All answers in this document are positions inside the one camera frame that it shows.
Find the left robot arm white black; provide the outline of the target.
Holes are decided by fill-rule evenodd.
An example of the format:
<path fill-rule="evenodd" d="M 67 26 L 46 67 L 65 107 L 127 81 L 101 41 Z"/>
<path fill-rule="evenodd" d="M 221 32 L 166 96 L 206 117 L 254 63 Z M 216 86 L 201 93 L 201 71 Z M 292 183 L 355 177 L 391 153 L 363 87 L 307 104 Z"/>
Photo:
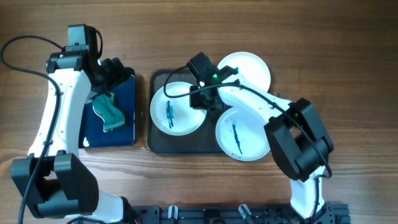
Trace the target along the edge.
<path fill-rule="evenodd" d="M 11 165 L 22 202 L 36 218 L 72 218 L 96 223 L 139 223 L 124 197 L 99 190 L 78 156 L 83 108 L 91 92 L 106 96 L 135 72 L 118 58 L 99 62 L 89 51 L 59 52 L 47 63 L 48 97 L 37 137 L 25 159 Z"/>

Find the green yellow sponge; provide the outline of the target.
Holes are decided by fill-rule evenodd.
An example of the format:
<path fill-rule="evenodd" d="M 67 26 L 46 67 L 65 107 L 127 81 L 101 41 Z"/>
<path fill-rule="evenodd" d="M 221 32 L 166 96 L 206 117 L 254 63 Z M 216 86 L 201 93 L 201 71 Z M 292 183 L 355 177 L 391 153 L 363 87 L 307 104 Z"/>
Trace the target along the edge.
<path fill-rule="evenodd" d="M 124 114 L 115 107 L 115 94 L 97 96 L 93 101 L 93 110 L 103 120 L 103 131 L 108 132 L 125 124 Z"/>

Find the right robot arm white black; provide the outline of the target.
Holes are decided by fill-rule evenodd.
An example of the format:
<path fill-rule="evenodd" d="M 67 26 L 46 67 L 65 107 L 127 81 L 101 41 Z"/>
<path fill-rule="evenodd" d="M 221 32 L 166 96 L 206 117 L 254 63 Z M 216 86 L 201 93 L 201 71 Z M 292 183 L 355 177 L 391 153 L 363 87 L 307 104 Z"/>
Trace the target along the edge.
<path fill-rule="evenodd" d="M 314 106 L 301 98 L 296 102 L 276 97 L 249 81 L 238 68 L 189 66 L 197 85 L 190 96 L 200 100 L 194 108 L 208 108 L 208 97 L 252 113 L 263 121 L 273 159 L 291 180 L 292 208 L 304 219 L 314 221 L 324 204 L 322 179 L 332 176 L 328 156 L 333 143 Z"/>

